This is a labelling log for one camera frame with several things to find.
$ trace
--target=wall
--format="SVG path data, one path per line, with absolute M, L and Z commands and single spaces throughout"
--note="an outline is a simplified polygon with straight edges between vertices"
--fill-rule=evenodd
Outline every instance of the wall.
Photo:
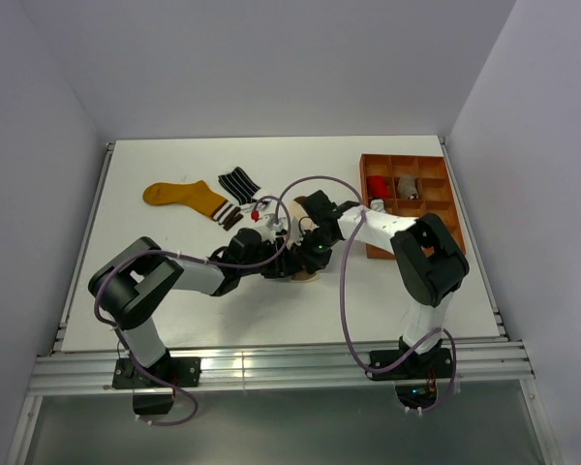
M 20 0 L 108 139 L 447 134 L 514 0 Z
M 581 463 L 581 0 L 521 0 L 450 154 L 508 329 Z
M 0 0 L 0 463 L 55 335 L 103 154 L 15 0 Z

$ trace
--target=wooden organizer box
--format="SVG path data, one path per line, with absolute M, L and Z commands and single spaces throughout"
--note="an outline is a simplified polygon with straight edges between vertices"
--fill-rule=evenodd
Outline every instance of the wooden organizer box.
M 443 157 L 365 153 L 359 161 L 359 172 L 361 175 L 361 195 L 366 206 L 370 206 L 372 200 L 366 179 L 369 176 L 382 176 L 389 192 L 389 198 L 383 199 L 388 213 L 417 217 L 427 212 L 436 213 L 465 253 L 465 242 Z M 409 201 L 399 198 L 396 187 L 400 177 L 405 174 L 411 174 L 415 177 L 419 200 Z M 432 249 L 426 251 L 427 255 L 431 253 Z M 369 259 L 395 259 L 389 252 L 372 245 L 366 245 L 366 255 Z

